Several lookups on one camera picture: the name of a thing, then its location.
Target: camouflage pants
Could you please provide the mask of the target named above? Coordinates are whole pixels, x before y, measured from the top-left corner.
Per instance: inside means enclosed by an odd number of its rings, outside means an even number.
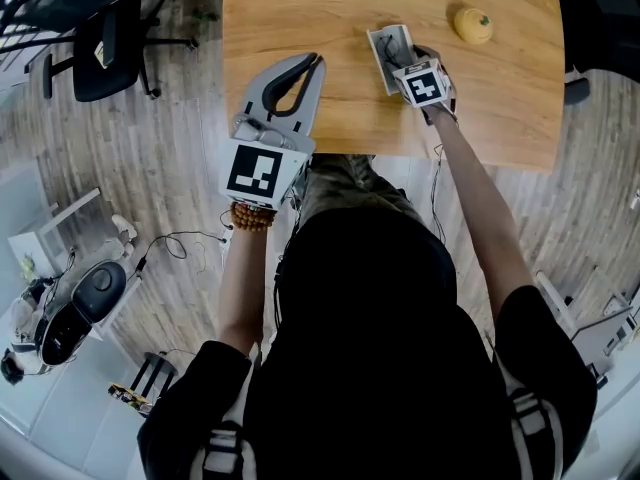
[[[399,211],[424,225],[405,195],[373,170],[370,157],[314,155],[307,172],[300,226],[326,210],[357,207]]]

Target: floor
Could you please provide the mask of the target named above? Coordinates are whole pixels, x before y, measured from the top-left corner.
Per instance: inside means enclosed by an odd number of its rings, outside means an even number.
[[[156,0],[143,0],[144,9]],[[218,141],[227,133],[222,98],[220,22],[200,21],[194,9],[221,11],[221,0],[169,2],[157,37],[197,36],[200,48],[158,46],[147,51],[149,75],[162,96],[150,101],[140,84],[106,100],[74,100],[71,73],[42,98],[36,62],[29,84],[0,109],[0,168],[37,158],[50,201],[64,207],[98,186],[105,212],[121,213],[138,227],[137,257],[151,240],[175,230],[222,235],[228,204],[217,190]],[[53,49],[65,58],[65,46]],[[630,210],[640,187],[640,87],[610,73],[589,74],[592,96],[565,109],[563,136],[552,175],[489,168],[515,214],[532,271],[542,269],[580,322],[597,318],[610,294],[590,273],[599,265],[620,290],[640,282],[640,217]],[[408,197],[433,229],[430,192],[436,163],[378,157],[378,171]],[[459,304],[483,330],[490,328],[486,288],[473,254],[453,181],[443,162],[436,212],[457,266]],[[293,212],[278,215],[269,243],[269,272],[284,248]],[[392,241],[393,231],[381,240]],[[222,272],[218,243],[187,236],[188,257],[171,257],[161,243],[149,252],[144,284],[114,323],[114,333],[139,363],[146,351],[195,352],[216,337],[217,293]],[[273,327],[270,287],[265,334]],[[172,353],[184,369],[191,356]]]

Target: forearm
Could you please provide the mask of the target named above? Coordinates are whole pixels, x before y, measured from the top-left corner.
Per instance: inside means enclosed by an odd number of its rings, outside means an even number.
[[[507,203],[453,119],[440,113],[434,124],[487,281],[495,319],[515,288],[533,283],[520,250],[518,229]]]
[[[248,354],[262,340],[267,231],[236,229],[219,298],[220,341]]]

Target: wooden table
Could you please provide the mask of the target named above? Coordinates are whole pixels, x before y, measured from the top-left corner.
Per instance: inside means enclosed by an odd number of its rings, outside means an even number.
[[[462,5],[492,18],[489,43],[469,45],[453,31]],[[441,53],[458,89],[461,128],[481,161],[553,168],[564,92],[558,0],[224,0],[229,118],[257,73],[315,51],[327,61],[311,134],[318,152],[424,155],[420,137],[432,147],[436,134],[399,95],[386,95],[366,35],[397,23],[415,44]]]

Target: wooden bead bracelet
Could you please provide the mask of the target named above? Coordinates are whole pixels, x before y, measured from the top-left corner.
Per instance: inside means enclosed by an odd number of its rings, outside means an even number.
[[[231,222],[237,229],[264,231],[271,227],[275,216],[276,212],[273,210],[231,203]]]

